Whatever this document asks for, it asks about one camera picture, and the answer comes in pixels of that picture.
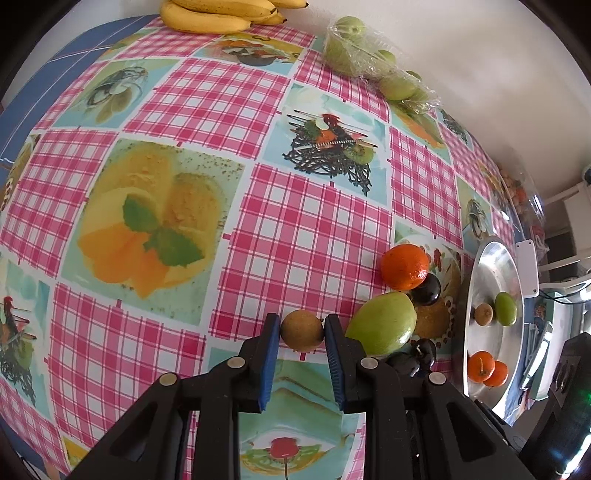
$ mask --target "green fruit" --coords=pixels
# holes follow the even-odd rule
[[[417,323],[410,299],[399,291],[366,302],[353,316],[345,336],[357,339],[370,356],[385,356],[402,347]]]
[[[413,82],[396,76],[382,78],[378,88],[386,100],[404,100],[410,98],[417,90],[417,86]]]
[[[384,60],[390,63],[396,63],[396,55],[388,50],[378,50],[378,53],[384,57]]]
[[[357,17],[343,17],[335,22],[335,30],[343,38],[353,40],[362,37],[367,27]]]
[[[426,102],[429,100],[429,94],[422,90],[421,88],[417,88],[417,90],[410,96],[409,100],[413,102]]]
[[[412,70],[407,70],[407,73],[415,77],[416,79],[422,80],[421,76],[417,72],[413,72]]]
[[[355,66],[344,42],[334,36],[329,37],[324,48],[324,61],[333,70],[349,77],[356,76]]]
[[[343,152],[345,157],[359,165],[367,165],[374,159],[374,149],[359,144],[350,145]]]
[[[506,291],[500,292],[495,298],[495,314],[503,327],[510,327],[517,321],[517,305]]]

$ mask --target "white wall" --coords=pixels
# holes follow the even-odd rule
[[[356,15],[414,60],[450,114],[496,158],[521,158],[542,197],[591,161],[591,86],[560,40],[518,0],[309,0],[288,25],[320,33]],[[109,20],[157,12],[160,0],[82,0],[37,46],[21,85],[70,39]]]

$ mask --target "banana bunch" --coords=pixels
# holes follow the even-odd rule
[[[167,27],[188,33],[238,33],[287,19],[277,8],[305,8],[306,0],[164,0],[160,17]]]

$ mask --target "plastic container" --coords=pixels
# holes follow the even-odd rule
[[[406,55],[382,33],[356,17],[330,23],[324,42],[324,62],[349,77],[360,77],[388,102],[424,113],[441,105],[419,74],[410,70]]]

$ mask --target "silver plate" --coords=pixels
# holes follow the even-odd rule
[[[473,318],[473,309],[483,302],[494,305],[496,295],[508,292],[517,305],[517,321],[503,327],[493,320],[486,327],[478,325]],[[517,267],[501,239],[486,238],[478,249],[472,274],[464,279],[457,303],[458,321],[453,337],[453,383],[470,398],[494,408],[502,399],[515,376],[521,341],[523,338],[523,295],[517,276]],[[466,375],[468,355],[485,350],[496,360],[507,365],[509,378],[501,387],[487,387],[475,383]]]

